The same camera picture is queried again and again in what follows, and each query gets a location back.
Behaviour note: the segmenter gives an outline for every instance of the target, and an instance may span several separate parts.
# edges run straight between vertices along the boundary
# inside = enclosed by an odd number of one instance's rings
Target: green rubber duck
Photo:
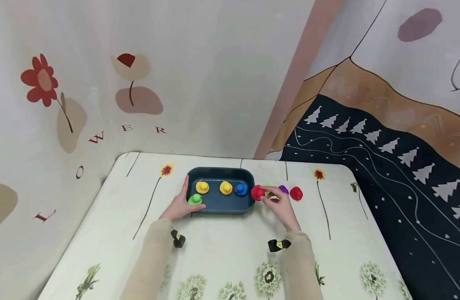
[[[200,194],[195,194],[188,199],[188,204],[189,205],[198,205],[201,204],[202,198]]]

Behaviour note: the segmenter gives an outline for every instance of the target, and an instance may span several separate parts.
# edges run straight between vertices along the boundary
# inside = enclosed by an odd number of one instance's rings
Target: hand
[[[185,182],[181,187],[181,192],[173,198],[173,201],[170,205],[165,209],[165,211],[161,214],[160,219],[170,219],[170,220],[177,220],[180,218],[185,217],[192,212],[196,212],[202,210],[206,207],[204,204],[199,205],[189,205],[186,202],[186,190],[188,189],[188,175],[185,177]]]
[[[274,186],[261,186],[262,190],[270,192],[268,197],[277,196],[278,199],[268,199],[261,196],[260,200],[267,205],[280,220],[287,231],[301,230],[297,217],[290,203],[289,196]]]

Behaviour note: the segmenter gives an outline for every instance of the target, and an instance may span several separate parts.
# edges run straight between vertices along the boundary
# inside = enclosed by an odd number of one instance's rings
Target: patterned tablecloth
[[[170,174],[161,176],[165,166]],[[409,299],[348,168],[138,152],[117,159],[39,299],[118,300],[147,228],[195,167],[245,168],[257,184],[300,187],[303,199],[292,200],[292,205],[312,240],[325,300]],[[316,180],[315,168],[324,179]],[[189,300],[193,288],[199,291],[194,299],[285,299],[281,252],[269,253],[267,246],[268,240],[283,238],[285,231],[264,204],[255,203],[245,215],[193,214],[174,227],[186,243],[183,249],[173,249],[159,299]]]

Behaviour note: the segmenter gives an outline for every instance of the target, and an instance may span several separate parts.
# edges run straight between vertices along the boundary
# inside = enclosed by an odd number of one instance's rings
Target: yellow rubber duck
[[[233,190],[233,186],[228,181],[223,181],[220,184],[220,193],[223,195],[230,195]]]
[[[198,181],[196,189],[198,194],[206,194],[210,190],[210,186],[205,181]]]

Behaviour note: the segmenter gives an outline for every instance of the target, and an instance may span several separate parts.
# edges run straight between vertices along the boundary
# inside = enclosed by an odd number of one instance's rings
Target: plastic tray
[[[196,167],[188,172],[189,188],[186,192],[186,199],[197,193],[196,183],[206,181],[210,186],[208,193],[202,195],[202,202],[206,205],[200,214],[234,214],[242,215],[249,211],[255,201],[251,198],[250,190],[255,186],[253,175],[240,168],[225,167]],[[233,186],[230,195],[220,193],[220,184],[222,181],[228,181]],[[235,187],[239,183],[245,183],[248,186],[248,193],[245,196],[237,196]]]

